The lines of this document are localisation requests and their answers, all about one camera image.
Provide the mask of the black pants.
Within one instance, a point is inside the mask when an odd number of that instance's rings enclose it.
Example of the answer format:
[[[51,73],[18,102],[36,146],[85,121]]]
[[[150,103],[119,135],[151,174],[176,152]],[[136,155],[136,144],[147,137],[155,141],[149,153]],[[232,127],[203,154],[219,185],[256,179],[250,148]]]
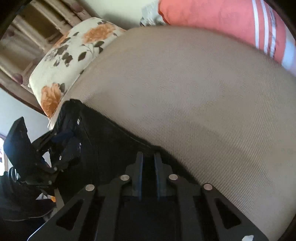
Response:
[[[62,104],[53,131],[57,134],[73,131],[77,141],[55,143],[50,151],[53,165],[66,154],[80,151],[80,156],[70,161],[68,168],[57,177],[58,190],[65,203],[87,184],[108,184],[122,175],[128,165],[135,163],[138,152],[146,157],[160,153],[162,162],[170,165],[174,173],[196,183],[192,174],[164,148],[137,137],[79,100]]]

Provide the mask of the floral white orange pillow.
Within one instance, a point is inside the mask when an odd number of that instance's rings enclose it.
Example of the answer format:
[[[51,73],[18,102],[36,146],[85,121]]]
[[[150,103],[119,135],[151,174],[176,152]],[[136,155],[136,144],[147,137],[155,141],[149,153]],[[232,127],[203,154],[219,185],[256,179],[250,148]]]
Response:
[[[51,118],[66,92],[88,65],[125,30],[100,18],[71,28],[45,54],[29,77],[40,107]]]

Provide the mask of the pink plaid long pillow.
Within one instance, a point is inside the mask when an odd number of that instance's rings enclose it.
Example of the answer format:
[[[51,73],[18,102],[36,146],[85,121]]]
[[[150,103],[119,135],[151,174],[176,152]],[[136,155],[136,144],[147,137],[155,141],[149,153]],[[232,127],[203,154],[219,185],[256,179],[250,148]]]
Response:
[[[223,33],[263,51],[295,75],[295,37],[266,1],[154,1],[142,8],[140,24]]]

